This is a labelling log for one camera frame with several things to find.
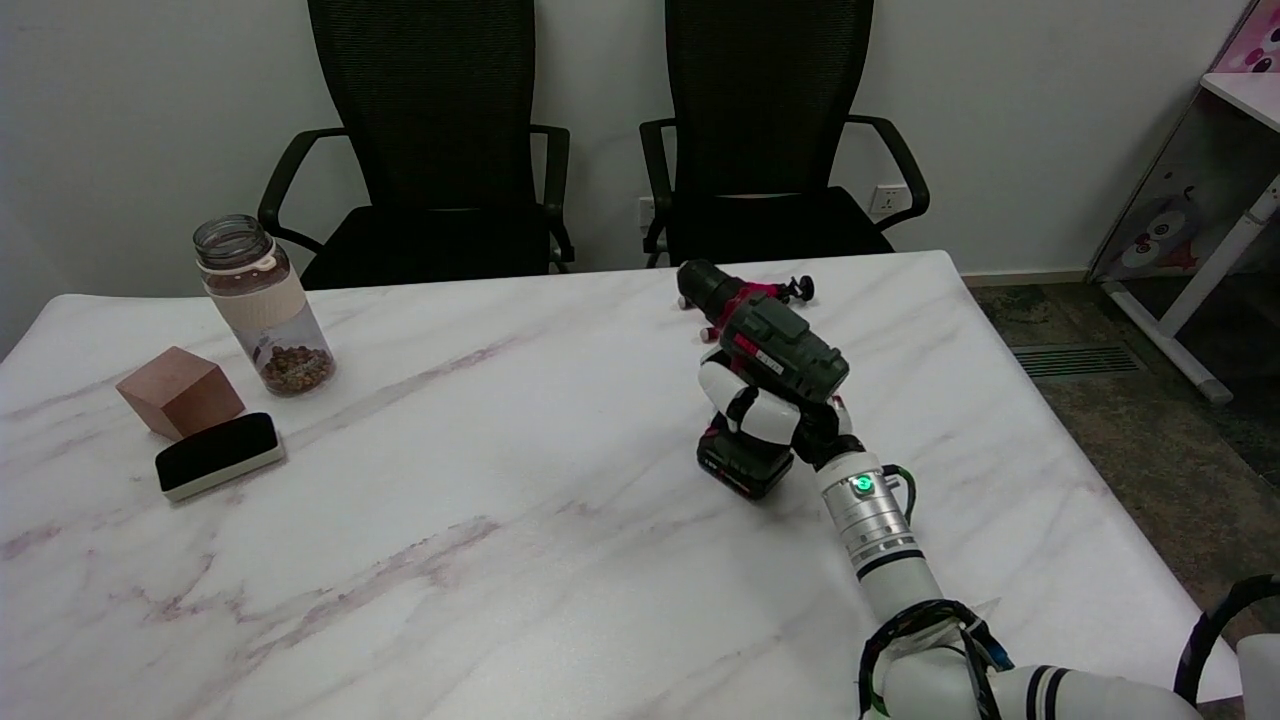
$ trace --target beige sleeve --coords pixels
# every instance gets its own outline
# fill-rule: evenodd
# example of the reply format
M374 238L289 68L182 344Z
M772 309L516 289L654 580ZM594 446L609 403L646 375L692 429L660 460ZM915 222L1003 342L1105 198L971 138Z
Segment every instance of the beige sleeve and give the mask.
M227 324L237 332L260 332L297 315L307 304L307 293L296 270L266 290L236 297L211 296Z

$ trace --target floor vent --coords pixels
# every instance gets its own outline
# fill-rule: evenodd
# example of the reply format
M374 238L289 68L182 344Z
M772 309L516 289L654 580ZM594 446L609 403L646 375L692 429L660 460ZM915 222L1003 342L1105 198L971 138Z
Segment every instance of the floor vent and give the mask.
M1010 350L1033 380L1114 378L1147 370L1123 342L1037 345Z

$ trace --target white wall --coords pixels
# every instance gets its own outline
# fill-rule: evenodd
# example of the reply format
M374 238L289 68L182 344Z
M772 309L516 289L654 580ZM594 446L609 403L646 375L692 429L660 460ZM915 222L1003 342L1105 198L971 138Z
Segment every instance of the white wall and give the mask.
M0 201L0 359L22 340L45 302L70 291L55 263Z
M934 197L891 240L950 250L966 272L1083 268L1244 4L882 0L854 109L897 123ZM292 135L337 123L305 0L0 13L4 200L77 291L197 292L191 231L253 211ZM636 126L671 113L662 0L539 0L539 23L534 119L573 133L580 266L639 266ZM835 173L864 201L896 179L874 142L846 131ZM332 140L284 217L325 237L361 201Z

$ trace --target chair armrest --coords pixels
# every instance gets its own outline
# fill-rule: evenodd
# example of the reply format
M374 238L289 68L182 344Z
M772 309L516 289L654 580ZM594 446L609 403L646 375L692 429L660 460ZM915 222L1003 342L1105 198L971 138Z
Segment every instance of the chair armrest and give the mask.
M320 252L324 250L324 245L311 240L310 237L297 231L280 227L280 205L284 204L284 196L289 192L289 186L293 184L293 177L298 174L298 168L302 167L302 160L307 156L311 146L315 145L315 142L321 137L335 137L340 135L347 135L347 129L308 129L306 132L300 132L297 137L289 142L289 146L284 149L284 155L280 155L280 161L275 164L275 172L271 173L271 179L266 183L266 191L262 192L262 201L257 206L257 220L262 223L266 232L280 240L296 242L312 252Z
M929 209L929 186L924 182L920 165L915 163L915 156L911 155L911 150L906 146L906 141L902 140L902 135L897 132L893 123L884 118L870 115L849 115L845 122L867 124L876 128L876 132L879 133L881 140L884 141L890 154L893 156L893 161L897 163L897 169L902 173L902 179L906 181L908 190L911 191L911 206L876 223L876 229L883 232L902 220L923 215Z
M644 238L644 251L658 251L658 236L667 225L667 215L675 204L671 196L671 172L667 169L667 147L662 142L662 128L676 127L675 118L640 124L640 145L644 146L644 164L649 170L649 188L653 192L653 224Z
M568 184L568 131L550 126L529 126L529 132L547 136L547 178L543 182L543 209L559 247L557 260L573 261L573 243L564 229L564 187Z

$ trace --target desk leg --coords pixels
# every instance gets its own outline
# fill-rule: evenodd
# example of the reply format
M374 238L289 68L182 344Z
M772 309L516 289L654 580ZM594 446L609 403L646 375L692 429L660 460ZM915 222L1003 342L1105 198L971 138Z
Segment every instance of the desk leg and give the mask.
M1222 245L1217 246L1213 255L1204 261L1204 266L1196 273L1192 282L1187 283L1187 290L1178 296L1178 300L1169 307L1165 316L1160 319L1160 334L1174 337L1183 329L1187 320L1192 318L1197 309L1208 297L1208 293L1222 282L1222 278L1231 272L1240 255L1253 245L1271 217L1275 215L1277 196L1280 196L1280 177L1271 181L1271 187L1258 197L1258 201L1240 217L1231 232L1222 238Z
M1221 383L1217 378L1210 373L1194 355L1188 352L1183 343L1178 342L1174 336L1178 331L1183 329L1187 320L1199 309L1208 297L1208 293L1217 287L1222 278L1231 272L1235 261L1240 259L1240 255L1249 249L1249 245L1257 240L1262 228L1267 225L1271 217L1276 213L1276 206L1280 204L1280 177L1276 177L1271 182L1271 186L1266 192L1258 197L1258 201L1253 204L1252 208L1240 218L1231 232L1226 234L1222 240L1222 245L1213 251L1213 255L1204 261L1204 266L1196 273L1196 277L1187 283L1187 288L1183 290L1178 300L1169 307L1165 316L1156 319L1151 313L1138 301L1137 297L1129 293L1119 282L1107 282L1102 284L1102 290L1111 296L1111 300L1120 306L1121 310L1129 315L1129 319L1138 325L1142 332L1151 338L1151 342L1164 352L1169 360L1178 366L1179 370L1187 375L1196 388L1201 391L1213 405L1225 405L1231 401L1231 391L1226 389L1226 386Z

